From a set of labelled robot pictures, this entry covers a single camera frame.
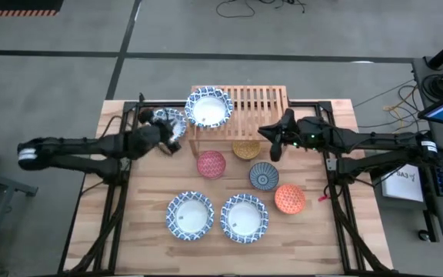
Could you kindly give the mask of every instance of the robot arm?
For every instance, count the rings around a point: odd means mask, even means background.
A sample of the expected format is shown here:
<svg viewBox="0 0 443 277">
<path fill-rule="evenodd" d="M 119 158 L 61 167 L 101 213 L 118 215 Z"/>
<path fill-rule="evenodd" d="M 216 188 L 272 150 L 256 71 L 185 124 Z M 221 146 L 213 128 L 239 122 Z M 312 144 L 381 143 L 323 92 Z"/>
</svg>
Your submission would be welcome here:
<svg viewBox="0 0 443 277">
<path fill-rule="evenodd" d="M 139 159 L 160 142 L 173 153 L 180 149 L 173 136 L 170 121 L 153 120 L 149 110 L 140 113 L 140 121 L 148 122 L 133 131 L 105 135 L 101 138 L 34 138 L 18 145 L 18 164 L 24 170 L 49 167 L 95 173 L 105 183 L 114 182 L 122 170 L 120 159 Z M 101 154 L 104 160 L 73 155 Z"/>
<path fill-rule="evenodd" d="M 390 151 L 363 159 L 338 158 L 326 161 L 328 169 L 338 175 L 338 180 L 348 184 L 353 183 L 360 173 L 378 167 L 392 170 L 407 163 L 435 164 L 438 158 L 434 142 L 422 134 L 358 134 L 331 126 L 323 118 L 304 117 L 295 121 L 295 113 L 289 108 L 279 122 L 262 126 L 258 132 L 272 143 L 270 156 L 273 162 L 281 158 L 282 145 L 328 151 L 335 155 L 349 153 L 354 149 Z"/>
</svg>

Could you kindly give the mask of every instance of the pink bowl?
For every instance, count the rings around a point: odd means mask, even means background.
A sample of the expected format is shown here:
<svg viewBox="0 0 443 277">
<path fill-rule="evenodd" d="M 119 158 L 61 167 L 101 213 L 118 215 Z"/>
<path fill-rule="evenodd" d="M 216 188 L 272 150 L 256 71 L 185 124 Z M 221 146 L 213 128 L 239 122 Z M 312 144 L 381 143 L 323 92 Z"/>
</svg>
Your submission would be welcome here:
<svg viewBox="0 0 443 277">
<path fill-rule="evenodd" d="M 207 151 L 198 158 L 198 172 L 208 179 L 220 178 L 225 166 L 225 158 L 220 152 Z"/>
</svg>

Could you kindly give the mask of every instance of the wooden tabletop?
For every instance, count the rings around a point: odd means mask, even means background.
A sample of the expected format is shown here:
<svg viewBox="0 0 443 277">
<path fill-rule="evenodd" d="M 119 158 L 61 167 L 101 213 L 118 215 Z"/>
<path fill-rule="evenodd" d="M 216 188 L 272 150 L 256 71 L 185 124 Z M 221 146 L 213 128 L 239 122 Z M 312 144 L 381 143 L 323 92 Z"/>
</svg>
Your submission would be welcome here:
<svg viewBox="0 0 443 277">
<path fill-rule="evenodd" d="M 351 100 L 329 100 L 336 125 L 357 130 Z M 97 136 L 113 115 L 122 113 L 123 101 L 104 102 Z M 294 108 L 295 117 L 315 115 L 312 108 Z M 118 131 L 119 120 L 109 133 Z M 174 157 L 154 149 L 133 162 L 128 198 L 118 250 L 116 274 L 146 275 L 304 275 L 343 273 L 335 222 L 329 200 L 319 202 L 327 184 L 322 154 L 288 147 L 280 162 L 272 162 L 280 174 L 279 185 L 295 184 L 305 193 L 305 210 L 284 215 L 275 207 L 274 192 L 260 192 L 251 187 L 248 172 L 257 162 L 270 162 L 269 143 L 262 143 L 261 154 L 250 162 L 237 159 L 226 142 L 206 142 L 201 151 L 220 151 L 227 162 L 224 175 L 217 180 L 202 178 L 186 141 Z M 363 151 L 350 156 L 360 158 Z M 370 180 L 368 175 L 360 178 Z M 84 189 L 99 182 L 88 175 Z M 194 190 L 209 197 L 215 207 L 213 228 L 198 241 L 184 242 L 165 226 L 169 202 L 180 192 Z M 350 186 L 358 231 L 383 264 L 392 267 L 377 202 L 372 188 L 356 183 Z M 225 237 L 219 225 L 223 203 L 232 195 L 250 193 L 267 206 L 269 225 L 257 242 L 242 245 Z M 65 269 L 78 263 L 98 236 L 107 187 L 100 185 L 82 196 L 72 230 Z M 352 265 L 351 240 L 347 237 Z M 104 267 L 108 261 L 106 245 Z"/>
</svg>

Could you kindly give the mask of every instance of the concrete floor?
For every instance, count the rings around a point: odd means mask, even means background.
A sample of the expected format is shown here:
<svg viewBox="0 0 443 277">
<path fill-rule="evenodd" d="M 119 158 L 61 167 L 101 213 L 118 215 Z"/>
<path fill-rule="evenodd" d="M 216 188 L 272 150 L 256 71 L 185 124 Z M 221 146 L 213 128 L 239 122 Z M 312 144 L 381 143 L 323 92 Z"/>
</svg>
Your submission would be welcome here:
<svg viewBox="0 0 443 277">
<path fill-rule="evenodd" d="M 218 1 L 143 0 L 130 52 L 419 57 L 443 47 L 443 1 L 306 1 L 307 12 L 248 0 L 253 18 L 219 18 Z M 133 0 L 67 0 L 55 18 L 0 18 L 0 49 L 119 50 Z M 244 8 L 234 3 L 223 10 Z M 16 145 L 38 136 L 93 136 L 115 58 L 0 56 L 0 174 L 39 187 L 18 195 L 0 232 L 10 276 L 57 271 L 83 174 L 24 172 Z M 287 85 L 291 98 L 351 98 L 359 103 L 412 79 L 407 64 L 126 59 L 115 99 L 182 99 L 192 85 Z M 384 105 L 396 91 L 360 105 L 359 125 L 392 121 Z M 361 129 L 391 132 L 398 125 Z M 441 242 L 420 242 L 421 211 L 378 195 L 395 268 L 443 276 Z"/>
</svg>

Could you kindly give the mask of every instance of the blue patterned bowl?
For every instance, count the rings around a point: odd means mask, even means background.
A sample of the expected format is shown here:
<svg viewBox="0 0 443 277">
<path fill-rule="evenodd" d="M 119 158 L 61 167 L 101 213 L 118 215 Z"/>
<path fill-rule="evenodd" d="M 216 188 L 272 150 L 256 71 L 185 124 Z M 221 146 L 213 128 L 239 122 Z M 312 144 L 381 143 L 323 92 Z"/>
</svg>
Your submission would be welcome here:
<svg viewBox="0 0 443 277">
<path fill-rule="evenodd" d="M 212 202 L 200 192 L 183 192 L 167 208 L 167 228 L 185 241 L 200 239 L 213 226 Z"/>
<path fill-rule="evenodd" d="M 212 86 L 196 89 L 185 103 L 185 114 L 198 127 L 219 127 L 229 119 L 234 106 L 230 96 Z"/>
<path fill-rule="evenodd" d="M 234 195 L 221 208 L 220 226 L 234 242 L 253 243 L 268 229 L 268 210 L 253 195 Z"/>
<path fill-rule="evenodd" d="M 276 168 L 268 162 L 259 162 L 249 172 L 251 184 L 262 191 L 268 192 L 276 187 L 279 181 Z"/>
<path fill-rule="evenodd" d="M 172 136 L 172 140 L 176 141 L 185 134 L 187 123 L 184 115 L 179 110 L 176 110 L 175 108 L 163 108 L 156 110 L 153 113 L 153 121 L 157 118 L 164 120 L 174 119 L 172 122 L 174 126 L 174 135 Z"/>
</svg>

